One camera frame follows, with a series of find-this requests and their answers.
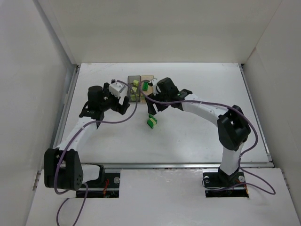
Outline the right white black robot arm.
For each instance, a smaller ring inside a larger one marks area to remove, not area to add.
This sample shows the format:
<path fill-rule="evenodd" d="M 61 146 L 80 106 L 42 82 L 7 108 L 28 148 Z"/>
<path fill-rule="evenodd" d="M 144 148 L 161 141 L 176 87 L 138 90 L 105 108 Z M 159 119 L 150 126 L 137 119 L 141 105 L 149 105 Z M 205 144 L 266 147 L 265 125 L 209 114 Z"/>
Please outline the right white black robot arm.
<path fill-rule="evenodd" d="M 219 171 L 227 176 L 234 175 L 238 171 L 242 147 L 251 132 L 241 108 L 237 105 L 231 108 L 206 105 L 192 91 L 179 90 L 168 77 L 161 80 L 154 78 L 148 84 L 153 87 L 152 93 L 146 96 L 148 113 L 155 115 L 171 106 L 195 114 L 217 127 L 218 138 L 223 146 Z"/>

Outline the light green square lego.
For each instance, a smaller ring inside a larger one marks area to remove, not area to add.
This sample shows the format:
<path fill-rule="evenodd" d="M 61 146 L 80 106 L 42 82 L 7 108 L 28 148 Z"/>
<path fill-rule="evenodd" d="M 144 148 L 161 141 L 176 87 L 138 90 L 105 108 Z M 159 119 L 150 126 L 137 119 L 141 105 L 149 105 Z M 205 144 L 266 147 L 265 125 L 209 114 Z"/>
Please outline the light green square lego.
<path fill-rule="evenodd" d="M 138 85 L 139 85 L 139 81 L 134 80 L 134 81 L 133 81 L 133 85 L 134 85 L 134 86 L 138 86 Z"/>

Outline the dark green square lego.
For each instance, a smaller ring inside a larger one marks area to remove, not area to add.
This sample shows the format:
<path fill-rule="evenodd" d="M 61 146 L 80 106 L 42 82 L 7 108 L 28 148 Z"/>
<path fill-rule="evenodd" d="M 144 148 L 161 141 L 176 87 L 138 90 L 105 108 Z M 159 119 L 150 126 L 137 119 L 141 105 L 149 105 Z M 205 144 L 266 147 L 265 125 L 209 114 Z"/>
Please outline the dark green square lego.
<path fill-rule="evenodd" d="M 149 87 L 149 83 L 148 82 L 144 82 L 142 85 L 142 91 L 147 91 Z"/>

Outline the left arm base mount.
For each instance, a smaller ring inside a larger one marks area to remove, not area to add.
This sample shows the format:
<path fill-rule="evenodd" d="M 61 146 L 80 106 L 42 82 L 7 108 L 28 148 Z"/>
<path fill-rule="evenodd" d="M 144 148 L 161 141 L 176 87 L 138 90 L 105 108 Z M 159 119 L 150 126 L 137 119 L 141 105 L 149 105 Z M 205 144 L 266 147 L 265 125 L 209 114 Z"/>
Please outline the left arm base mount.
<path fill-rule="evenodd" d="M 88 185 L 87 198 L 119 198 L 120 173 L 105 172 L 103 165 L 84 165 L 83 183 Z"/>

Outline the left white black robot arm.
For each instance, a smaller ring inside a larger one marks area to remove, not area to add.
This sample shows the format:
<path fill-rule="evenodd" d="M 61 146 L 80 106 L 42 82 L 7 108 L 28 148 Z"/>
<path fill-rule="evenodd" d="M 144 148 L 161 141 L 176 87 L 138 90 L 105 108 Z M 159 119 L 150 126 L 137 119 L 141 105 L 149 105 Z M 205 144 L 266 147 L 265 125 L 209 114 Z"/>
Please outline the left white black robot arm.
<path fill-rule="evenodd" d="M 78 121 L 70 134 L 55 148 L 44 154 L 44 183 L 57 194 L 69 190 L 77 191 L 90 181 L 104 182 L 102 165 L 82 164 L 79 152 L 99 128 L 105 123 L 104 113 L 113 110 L 124 115 L 130 106 L 127 90 L 129 85 L 122 81 L 112 81 L 103 86 L 91 86 L 87 92 Z"/>

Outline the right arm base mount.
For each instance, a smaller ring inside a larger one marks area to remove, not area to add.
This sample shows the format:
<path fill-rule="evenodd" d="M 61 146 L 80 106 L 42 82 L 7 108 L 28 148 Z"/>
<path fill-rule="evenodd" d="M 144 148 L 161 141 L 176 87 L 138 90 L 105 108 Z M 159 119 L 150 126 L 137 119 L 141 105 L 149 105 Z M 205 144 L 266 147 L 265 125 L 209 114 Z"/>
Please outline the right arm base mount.
<path fill-rule="evenodd" d="M 248 190 L 245 185 L 246 179 L 241 171 L 229 176 L 223 172 L 203 172 L 202 186 L 205 188 L 206 198 L 248 198 Z"/>

